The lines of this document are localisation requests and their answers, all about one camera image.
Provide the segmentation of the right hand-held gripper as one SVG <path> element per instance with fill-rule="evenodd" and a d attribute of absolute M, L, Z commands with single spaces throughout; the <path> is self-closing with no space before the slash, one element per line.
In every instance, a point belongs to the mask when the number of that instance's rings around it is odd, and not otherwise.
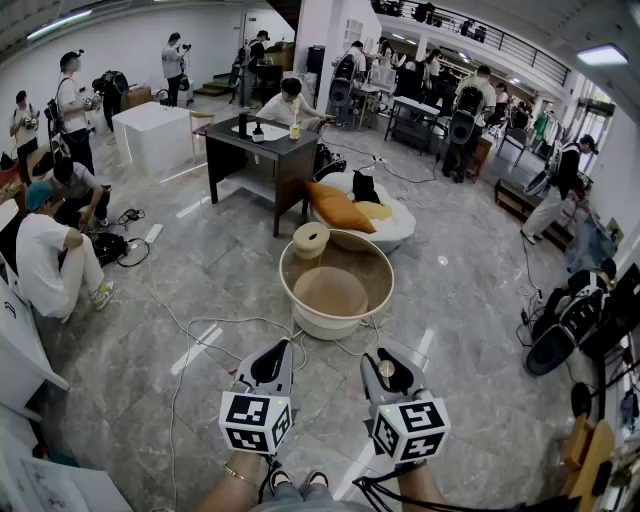
<path fill-rule="evenodd" d="M 383 379 L 378 365 L 391 360 L 395 373 Z M 390 393 L 416 394 L 426 388 L 423 371 L 400 353 L 379 348 L 375 356 L 365 353 L 360 372 L 367 398 L 385 398 Z M 417 398 L 402 399 L 373 408 L 369 427 L 377 455 L 394 464 L 417 463 L 440 453 L 450 432 L 450 420 L 442 398 L 426 390 Z"/>

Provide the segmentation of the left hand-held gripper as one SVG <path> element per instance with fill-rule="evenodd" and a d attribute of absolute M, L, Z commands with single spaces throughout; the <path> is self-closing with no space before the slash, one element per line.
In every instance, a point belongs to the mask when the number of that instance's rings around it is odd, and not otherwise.
<path fill-rule="evenodd" d="M 287 338 L 241 361 L 237 381 L 222 395 L 219 415 L 221 433 L 231 450 L 277 453 L 294 425 L 292 376 L 293 346 Z"/>

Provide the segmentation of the person's left forearm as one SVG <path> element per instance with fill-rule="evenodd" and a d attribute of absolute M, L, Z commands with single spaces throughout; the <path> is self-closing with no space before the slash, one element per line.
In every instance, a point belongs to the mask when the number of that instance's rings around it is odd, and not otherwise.
<path fill-rule="evenodd" d="M 234 451 L 197 512 L 249 512 L 259 486 L 261 455 Z"/>

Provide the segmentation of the person's right forearm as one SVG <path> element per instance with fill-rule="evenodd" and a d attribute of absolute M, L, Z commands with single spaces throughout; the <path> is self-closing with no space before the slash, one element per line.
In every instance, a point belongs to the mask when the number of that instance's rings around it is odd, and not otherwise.
<path fill-rule="evenodd" d="M 397 482 L 400 495 L 404 498 L 437 504 L 446 503 L 427 463 L 412 472 L 399 474 Z"/>

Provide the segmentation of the round beige basin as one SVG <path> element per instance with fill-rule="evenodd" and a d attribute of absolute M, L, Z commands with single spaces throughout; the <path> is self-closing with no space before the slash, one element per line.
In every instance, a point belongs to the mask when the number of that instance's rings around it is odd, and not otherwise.
<path fill-rule="evenodd" d="M 322 254 L 300 259 L 294 253 L 293 240 L 279 259 L 279 277 L 293 305 L 295 322 L 308 335 L 326 341 L 339 341 L 356 331 L 362 321 L 383 310 L 394 290 L 394 272 L 389 259 L 373 243 L 357 234 L 329 229 L 330 238 Z M 367 311 L 352 317 L 336 317 L 314 311 L 293 293 L 296 281 L 317 267 L 336 267 L 348 271 L 364 285 L 368 295 Z"/>

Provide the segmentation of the person's blue jeans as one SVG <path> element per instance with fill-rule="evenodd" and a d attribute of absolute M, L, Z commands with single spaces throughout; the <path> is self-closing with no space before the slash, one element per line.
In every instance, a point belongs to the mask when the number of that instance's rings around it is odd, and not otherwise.
<path fill-rule="evenodd" d="M 314 484 L 300 491 L 292 483 L 284 482 L 274 489 L 271 500 L 254 506 L 249 512 L 376 512 L 369 506 L 334 500 L 330 490 Z"/>

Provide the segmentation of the beige spool-shaped ornament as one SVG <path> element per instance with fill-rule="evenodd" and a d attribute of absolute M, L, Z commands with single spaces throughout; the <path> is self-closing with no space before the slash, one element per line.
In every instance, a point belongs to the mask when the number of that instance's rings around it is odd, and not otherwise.
<path fill-rule="evenodd" d="M 330 238 L 329 229 L 322 223 L 309 222 L 293 235 L 295 255 L 300 259 L 314 259 L 322 254 Z"/>

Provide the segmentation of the white round lounge chair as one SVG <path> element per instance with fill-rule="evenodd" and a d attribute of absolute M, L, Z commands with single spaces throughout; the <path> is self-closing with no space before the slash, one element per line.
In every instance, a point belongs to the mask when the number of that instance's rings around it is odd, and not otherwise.
<path fill-rule="evenodd" d="M 321 181 L 313 183 L 321 183 L 323 185 L 337 188 L 338 190 L 344 192 L 349 200 L 354 204 L 355 201 L 352 192 L 353 173 L 354 171 L 331 173 L 326 175 Z M 382 185 L 374 182 L 374 186 L 381 204 L 388 205 L 392 208 L 392 217 L 383 221 L 370 220 L 372 225 L 376 229 L 376 231 L 371 234 L 350 229 L 342 230 L 346 230 L 348 232 L 362 236 L 370 242 L 374 243 L 384 253 L 388 253 L 413 235 L 416 226 L 416 219 L 403 204 L 392 198 Z M 329 225 L 326 221 L 324 221 L 320 217 L 320 215 L 314 211 L 313 207 L 312 212 L 318 222 L 323 223 L 328 228 L 339 229 Z"/>

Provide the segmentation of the yellow cushion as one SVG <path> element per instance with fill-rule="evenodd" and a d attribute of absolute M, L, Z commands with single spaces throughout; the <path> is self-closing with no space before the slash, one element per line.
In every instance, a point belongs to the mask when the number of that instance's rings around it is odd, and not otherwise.
<path fill-rule="evenodd" d="M 357 201 L 354 206 L 369 220 L 386 220 L 392 217 L 393 210 L 390 206 L 370 201 Z"/>

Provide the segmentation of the grey black backpack rig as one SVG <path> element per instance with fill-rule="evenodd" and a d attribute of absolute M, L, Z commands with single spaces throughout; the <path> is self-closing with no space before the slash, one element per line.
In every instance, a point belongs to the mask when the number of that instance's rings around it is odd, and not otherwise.
<path fill-rule="evenodd" d="M 600 288 L 579 292 L 561 307 L 558 319 L 532 343 L 524 362 L 525 370 L 540 377 L 560 366 L 604 323 L 609 302 L 610 295 Z"/>

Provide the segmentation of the orange cushion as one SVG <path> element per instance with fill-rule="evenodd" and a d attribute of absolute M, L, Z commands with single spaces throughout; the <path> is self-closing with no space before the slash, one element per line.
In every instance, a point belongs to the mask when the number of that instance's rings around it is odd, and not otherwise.
<path fill-rule="evenodd" d="M 337 188 L 321 183 L 306 183 L 307 193 L 315 212 L 329 225 L 339 229 L 374 233 L 371 221 Z"/>

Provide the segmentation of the black round stand base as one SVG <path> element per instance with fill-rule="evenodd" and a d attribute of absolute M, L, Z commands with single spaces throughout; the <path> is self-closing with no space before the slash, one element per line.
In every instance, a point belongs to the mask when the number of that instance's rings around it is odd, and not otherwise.
<path fill-rule="evenodd" d="M 576 383 L 571 390 L 571 409 L 575 418 L 589 417 L 592 410 L 592 393 L 584 382 Z"/>

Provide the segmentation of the black garment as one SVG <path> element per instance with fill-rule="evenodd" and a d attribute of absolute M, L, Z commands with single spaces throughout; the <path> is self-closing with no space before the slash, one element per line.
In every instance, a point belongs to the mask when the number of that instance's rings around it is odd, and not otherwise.
<path fill-rule="evenodd" d="M 353 173 L 352 192 L 355 202 L 381 203 L 375 191 L 373 177 L 365 175 L 359 170 L 355 170 Z"/>

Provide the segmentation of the black equipment bag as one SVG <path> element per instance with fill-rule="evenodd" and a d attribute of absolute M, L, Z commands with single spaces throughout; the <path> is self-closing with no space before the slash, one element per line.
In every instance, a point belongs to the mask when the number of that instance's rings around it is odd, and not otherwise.
<path fill-rule="evenodd" d="M 87 233 L 94 253 L 101 267 L 117 262 L 121 256 L 128 253 L 125 239 L 109 231 L 90 231 Z"/>

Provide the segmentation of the dark wooden sink cabinet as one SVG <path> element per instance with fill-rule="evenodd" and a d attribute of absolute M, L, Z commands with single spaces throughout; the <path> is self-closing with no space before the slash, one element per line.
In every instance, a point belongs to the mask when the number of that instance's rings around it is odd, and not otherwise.
<path fill-rule="evenodd" d="M 319 135 L 302 130 L 298 140 L 290 138 L 290 128 L 276 121 L 248 115 L 259 121 L 289 129 L 289 137 L 261 144 L 238 133 L 238 116 L 201 128 L 206 136 L 206 158 L 210 198 L 219 202 L 218 186 L 225 180 L 272 203 L 273 236 L 278 237 L 280 218 L 297 204 L 307 215 L 306 183 L 312 180 Z"/>

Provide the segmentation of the yellow wooden chair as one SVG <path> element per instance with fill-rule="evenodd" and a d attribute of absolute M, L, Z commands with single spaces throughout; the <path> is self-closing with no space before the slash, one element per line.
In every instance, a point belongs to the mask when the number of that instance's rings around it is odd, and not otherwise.
<path fill-rule="evenodd" d="M 561 494 L 579 499 L 575 512 L 593 512 L 611 475 L 614 433 L 606 420 L 592 426 L 585 413 L 578 416 L 566 440 L 562 464 L 568 471 Z"/>

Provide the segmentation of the low wooden bench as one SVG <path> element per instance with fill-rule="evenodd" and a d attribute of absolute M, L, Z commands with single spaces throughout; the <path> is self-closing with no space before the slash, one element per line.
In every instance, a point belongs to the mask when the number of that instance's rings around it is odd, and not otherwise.
<path fill-rule="evenodd" d="M 517 220 L 524 223 L 533 212 L 533 210 L 541 202 L 537 196 L 526 196 L 523 188 L 518 188 L 506 181 L 499 179 L 494 187 L 495 203 L 513 215 Z M 556 215 L 551 224 L 542 231 L 541 236 L 549 240 L 562 252 L 565 252 L 573 235 L 567 227 L 568 217 L 563 210 Z"/>

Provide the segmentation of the black backpack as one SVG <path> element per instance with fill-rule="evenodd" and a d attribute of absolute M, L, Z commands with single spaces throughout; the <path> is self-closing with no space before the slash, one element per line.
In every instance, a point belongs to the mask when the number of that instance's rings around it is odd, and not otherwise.
<path fill-rule="evenodd" d="M 346 169 L 346 161 L 338 153 L 332 153 L 329 148 L 319 143 L 314 160 L 314 168 L 312 180 L 321 181 L 326 175 L 336 172 L 344 172 Z"/>

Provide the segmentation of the white table with papers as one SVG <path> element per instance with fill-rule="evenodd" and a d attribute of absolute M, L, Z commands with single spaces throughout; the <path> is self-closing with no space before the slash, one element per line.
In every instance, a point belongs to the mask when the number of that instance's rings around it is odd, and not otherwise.
<path fill-rule="evenodd" d="M 133 512 L 104 471 L 36 458 L 29 420 L 0 403 L 0 512 Z"/>

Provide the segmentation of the white sink basin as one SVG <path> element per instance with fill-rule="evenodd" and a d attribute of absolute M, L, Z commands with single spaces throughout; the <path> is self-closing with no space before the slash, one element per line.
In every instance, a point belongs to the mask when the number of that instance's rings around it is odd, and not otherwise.
<path fill-rule="evenodd" d="M 248 138 L 252 141 L 252 132 L 254 130 L 255 127 L 255 122 L 256 121 L 251 121 L 248 122 L 247 124 L 247 133 L 248 133 Z M 268 124 L 268 123 L 262 123 L 261 124 L 261 128 L 264 131 L 264 142 L 265 141 L 276 141 L 282 138 L 288 138 L 289 137 L 289 129 L 286 128 L 281 128 L 279 126 L 275 126 L 272 124 Z"/>

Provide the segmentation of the blue plastic bag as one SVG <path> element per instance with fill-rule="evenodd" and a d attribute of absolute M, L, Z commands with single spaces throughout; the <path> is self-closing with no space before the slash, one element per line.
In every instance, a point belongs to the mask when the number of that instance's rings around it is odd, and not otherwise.
<path fill-rule="evenodd" d="M 583 268 L 599 267 L 616 252 L 617 246 L 609 232 L 589 215 L 577 224 L 575 235 L 566 248 L 567 271 L 573 274 Z"/>

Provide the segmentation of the light wooden chair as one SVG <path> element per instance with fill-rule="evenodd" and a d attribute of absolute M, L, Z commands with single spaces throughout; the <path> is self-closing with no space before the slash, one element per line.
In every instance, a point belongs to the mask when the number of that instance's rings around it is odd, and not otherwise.
<path fill-rule="evenodd" d="M 206 136 L 200 132 L 200 129 L 211 124 L 214 121 L 215 115 L 213 113 L 195 111 L 190 111 L 189 114 L 192 156 L 193 161 L 196 161 L 201 155 L 206 153 Z"/>

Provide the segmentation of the white cabinet box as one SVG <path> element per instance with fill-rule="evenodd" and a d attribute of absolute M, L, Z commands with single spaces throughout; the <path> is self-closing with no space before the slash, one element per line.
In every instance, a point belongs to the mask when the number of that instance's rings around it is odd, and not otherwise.
<path fill-rule="evenodd" d="M 159 173 L 193 158 L 188 109 L 147 102 L 112 119 L 116 147 L 123 164 Z"/>

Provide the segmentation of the black metal chair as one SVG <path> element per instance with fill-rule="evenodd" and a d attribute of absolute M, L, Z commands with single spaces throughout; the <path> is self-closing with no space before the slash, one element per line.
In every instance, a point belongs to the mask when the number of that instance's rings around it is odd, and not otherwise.
<path fill-rule="evenodd" d="M 519 151 L 514 163 L 514 165 L 517 166 L 524 151 L 527 149 L 527 133 L 525 132 L 524 129 L 521 129 L 521 128 L 507 129 L 499 145 L 497 154 L 500 154 L 505 143 L 509 143 L 511 146 L 514 146 Z"/>

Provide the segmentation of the wooden stairs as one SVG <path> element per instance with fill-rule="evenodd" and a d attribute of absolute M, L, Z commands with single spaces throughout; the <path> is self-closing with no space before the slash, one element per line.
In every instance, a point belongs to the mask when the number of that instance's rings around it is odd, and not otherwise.
<path fill-rule="evenodd" d="M 194 89 L 195 95 L 206 97 L 220 97 L 233 92 L 229 86 L 230 74 L 214 75 L 210 82 L 205 82 L 201 87 Z"/>

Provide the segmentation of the white metal desk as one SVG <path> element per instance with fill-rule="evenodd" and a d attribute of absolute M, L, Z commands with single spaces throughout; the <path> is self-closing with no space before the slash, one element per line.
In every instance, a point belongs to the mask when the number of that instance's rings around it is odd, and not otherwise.
<path fill-rule="evenodd" d="M 359 118 L 377 114 L 382 101 L 382 93 L 380 87 L 356 83 L 352 89 L 354 114 Z"/>

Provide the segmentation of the cardboard box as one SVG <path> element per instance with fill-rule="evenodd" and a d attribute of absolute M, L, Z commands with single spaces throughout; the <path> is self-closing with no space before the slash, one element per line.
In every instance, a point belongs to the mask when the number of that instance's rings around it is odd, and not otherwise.
<path fill-rule="evenodd" d="M 292 71 L 295 56 L 295 43 L 280 41 L 265 50 L 265 59 L 269 65 L 279 66 L 283 71 Z"/>

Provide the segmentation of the black balcony railing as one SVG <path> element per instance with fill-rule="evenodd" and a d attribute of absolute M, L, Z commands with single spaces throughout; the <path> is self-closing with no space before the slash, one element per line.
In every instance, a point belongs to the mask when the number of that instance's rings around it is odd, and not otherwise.
<path fill-rule="evenodd" d="M 370 0 L 376 14 L 393 18 L 412 19 L 433 28 L 441 28 L 453 34 L 485 44 L 498 52 L 514 57 L 519 64 L 536 70 L 552 83 L 564 86 L 570 69 L 554 57 L 497 27 L 431 2 L 414 0 Z"/>

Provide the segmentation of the black frame table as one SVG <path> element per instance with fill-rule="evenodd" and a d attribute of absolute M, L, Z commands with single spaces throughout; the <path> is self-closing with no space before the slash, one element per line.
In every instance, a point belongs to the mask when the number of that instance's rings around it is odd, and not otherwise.
<path fill-rule="evenodd" d="M 440 119 L 440 109 L 404 96 L 395 96 L 384 140 L 397 139 L 429 152 L 433 131 Z"/>

